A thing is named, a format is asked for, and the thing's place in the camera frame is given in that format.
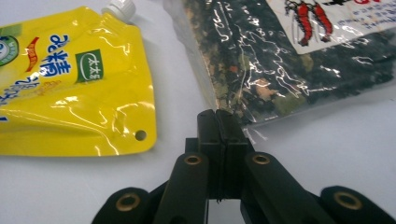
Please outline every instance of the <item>shrimp illustration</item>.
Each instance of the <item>shrimp illustration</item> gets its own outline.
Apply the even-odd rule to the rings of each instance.
[[[310,11],[309,6],[306,2],[302,1],[300,4],[296,2],[286,1],[286,15],[289,15],[289,11],[294,11],[294,19],[297,20],[300,28],[304,32],[304,37],[298,42],[301,46],[308,46],[308,41],[312,37],[312,25],[309,21],[308,13]]]
[[[355,3],[357,3],[357,4],[369,4],[370,3],[370,0],[355,0]]]
[[[315,2],[311,11],[314,14],[315,20],[323,27],[325,31],[324,36],[320,40],[325,43],[329,42],[330,36],[332,35],[332,23],[329,21],[329,18],[327,18],[326,13],[318,2]]]
[[[320,40],[325,43],[331,41],[330,36],[333,31],[332,23],[318,2],[315,1],[315,4],[312,5],[307,4],[304,0],[302,0],[301,3],[286,0],[285,5],[286,15],[289,16],[289,12],[291,10],[294,11],[294,19],[304,32],[303,38],[298,42],[301,46],[308,46],[309,40],[313,34],[313,28],[309,18],[311,13],[318,24],[324,29],[325,34]]]

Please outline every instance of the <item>green label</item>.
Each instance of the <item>green label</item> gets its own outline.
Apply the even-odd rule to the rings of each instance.
[[[76,54],[78,65],[77,82],[86,82],[103,78],[103,62],[99,49]]]
[[[19,36],[22,33],[21,24],[10,25],[0,28],[0,35]]]
[[[0,66],[10,63],[19,53],[18,41],[11,35],[0,35]]]

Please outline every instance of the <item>hole in pouch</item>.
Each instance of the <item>hole in pouch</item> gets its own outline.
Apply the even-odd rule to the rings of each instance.
[[[184,162],[186,162],[188,165],[196,165],[201,163],[201,158],[197,156],[189,156],[186,159],[184,159]]]
[[[338,204],[348,209],[359,210],[363,207],[361,200],[348,192],[338,191],[334,193],[334,199]]]
[[[148,134],[145,131],[139,130],[134,134],[134,138],[137,141],[143,141],[147,138]]]
[[[253,161],[260,165],[265,165],[265,164],[270,163],[270,159],[264,155],[255,155],[253,157]]]
[[[140,198],[135,193],[125,193],[116,203],[116,207],[121,212],[129,212],[140,204]]]

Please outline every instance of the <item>yellow pouch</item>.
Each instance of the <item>yellow pouch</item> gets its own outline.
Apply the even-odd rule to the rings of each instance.
[[[0,27],[0,155],[111,156],[156,141],[139,29],[86,7]]]

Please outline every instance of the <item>white label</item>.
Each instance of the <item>white label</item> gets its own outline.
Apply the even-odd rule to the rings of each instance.
[[[396,27],[396,0],[267,0],[299,54]]]

